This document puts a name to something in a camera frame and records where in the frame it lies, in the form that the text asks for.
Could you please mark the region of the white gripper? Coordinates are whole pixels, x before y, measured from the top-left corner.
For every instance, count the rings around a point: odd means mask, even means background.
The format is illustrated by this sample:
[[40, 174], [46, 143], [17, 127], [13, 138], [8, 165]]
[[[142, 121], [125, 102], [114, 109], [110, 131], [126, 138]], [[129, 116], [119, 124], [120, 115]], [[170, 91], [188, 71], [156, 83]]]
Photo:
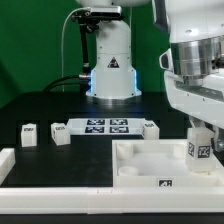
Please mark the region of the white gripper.
[[224, 69], [206, 76], [203, 85], [194, 88], [184, 85], [183, 79], [173, 73], [171, 49], [159, 57], [159, 64], [164, 69], [165, 89], [171, 107], [190, 115], [193, 128], [205, 128], [205, 122], [214, 125], [215, 150], [224, 152]]

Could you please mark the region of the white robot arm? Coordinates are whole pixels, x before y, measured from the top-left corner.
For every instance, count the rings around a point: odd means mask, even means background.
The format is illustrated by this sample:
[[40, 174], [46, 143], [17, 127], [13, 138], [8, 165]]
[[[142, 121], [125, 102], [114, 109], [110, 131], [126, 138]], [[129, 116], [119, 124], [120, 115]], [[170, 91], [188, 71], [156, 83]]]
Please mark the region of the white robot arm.
[[121, 101], [155, 90], [171, 107], [215, 131], [224, 150], [224, 0], [75, 0], [85, 33], [96, 34], [87, 96]]

